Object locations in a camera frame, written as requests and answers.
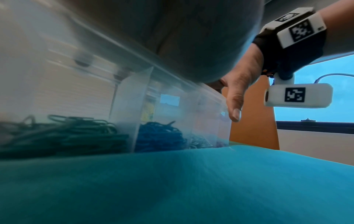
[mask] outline gray rounded object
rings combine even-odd
[[[158,56],[154,60],[195,82],[215,81],[234,67],[258,33],[264,8],[263,0],[60,2],[107,33],[143,46]]]

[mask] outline hand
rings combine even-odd
[[[241,118],[241,109],[246,90],[261,75],[263,67],[263,54],[256,44],[251,44],[236,66],[219,81],[208,84],[215,90],[224,86],[229,88],[226,103],[229,117],[238,122]]]

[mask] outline turquoise table surface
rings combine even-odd
[[[354,223],[354,167],[241,145],[2,161],[0,223]]]

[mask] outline clear plastic box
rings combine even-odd
[[[29,115],[31,127],[51,124],[50,114],[65,121],[108,121],[126,138],[124,147],[107,153],[198,148],[191,146],[196,135],[209,147],[218,147],[219,139],[226,142],[231,121],[222,95],[179,78],[154,54],[108,37],[48,2],[55,3],[0,3],[2,124],[20,124]],[[29,120],[21,124],[29,127]],[[87,134],[82,142],[91,144],[95,137]],[[13,139],[0,132],[0,148],[6,151]]]

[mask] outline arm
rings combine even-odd
[[[319,12],[327,26],[324,55],[354,51],[354,0],[341,0]],[[244,93],[261,75],[263,61],[261,50],[251,44],[237,65],[220,82],[211,85],[215,89],[229,88],[227,104],[234,122],[240,120]]]

